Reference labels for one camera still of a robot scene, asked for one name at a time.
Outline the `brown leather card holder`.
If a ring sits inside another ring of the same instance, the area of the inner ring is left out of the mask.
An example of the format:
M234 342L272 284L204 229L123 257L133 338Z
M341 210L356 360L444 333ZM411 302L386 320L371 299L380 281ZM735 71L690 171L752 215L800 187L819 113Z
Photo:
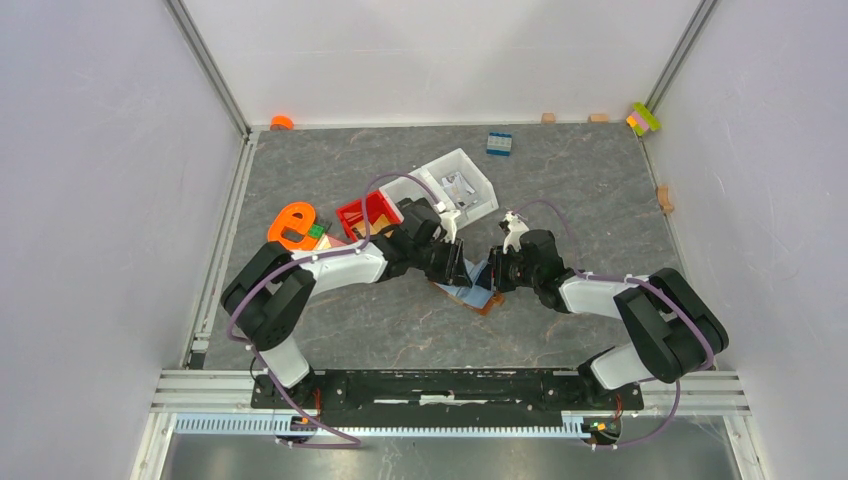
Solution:
M455 287L431 282L430 285L458 305L480 316L487 316L494 307L502 305L505 301L501 293L477 284L471 287Z

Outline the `white divided plastic bin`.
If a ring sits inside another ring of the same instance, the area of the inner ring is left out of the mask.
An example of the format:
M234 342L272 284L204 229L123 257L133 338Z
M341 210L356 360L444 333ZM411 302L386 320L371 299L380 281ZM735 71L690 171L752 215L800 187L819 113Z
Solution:
M426 184L437 200L433 202L413 180L398 177L378 191L392 202L399 217L402 200L424 198L438 207L442 225L456 233L499 208L492 183L461 148L413 169L409 175Z

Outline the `red plastic bin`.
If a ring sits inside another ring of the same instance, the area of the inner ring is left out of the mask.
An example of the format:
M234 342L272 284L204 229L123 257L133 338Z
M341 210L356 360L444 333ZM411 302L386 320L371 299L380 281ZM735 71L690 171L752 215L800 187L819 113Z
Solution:
M372 191L365 198L365 206L362 206L362 200L358 199L336 209L340 225L351 241L361 240L352 227L360 221L365 222L363 211L367 212L369 225L380 216L387 217L393 225L401 222L395 204L379 190Z

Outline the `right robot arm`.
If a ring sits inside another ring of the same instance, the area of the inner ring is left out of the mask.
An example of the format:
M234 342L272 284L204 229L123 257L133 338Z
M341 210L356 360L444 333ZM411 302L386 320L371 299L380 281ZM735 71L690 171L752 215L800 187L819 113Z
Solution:
M530 288L551 310L622 321L628 343L578 368L578 396L591 408L606 406L627 384L651 379L672 384L710 367L729 345L724 326L673 268L621 278L568 268L553 233L539 229L491 248L489 266L497 292Z

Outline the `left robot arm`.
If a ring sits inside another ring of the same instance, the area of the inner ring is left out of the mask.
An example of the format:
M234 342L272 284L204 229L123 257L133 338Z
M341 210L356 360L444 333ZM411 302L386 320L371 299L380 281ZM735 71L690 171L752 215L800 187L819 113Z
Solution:
M426 200L405 199L403 219L357 244L316 251L290 251L278 242L263 245L226 287L220 304L228 330L245 342L277 379L275 392L290 407L314 394L311 367L293 337L308 301L355 284L376 284L410 269L437 284L468 287L470 276L457 236L457 210L437 209Z

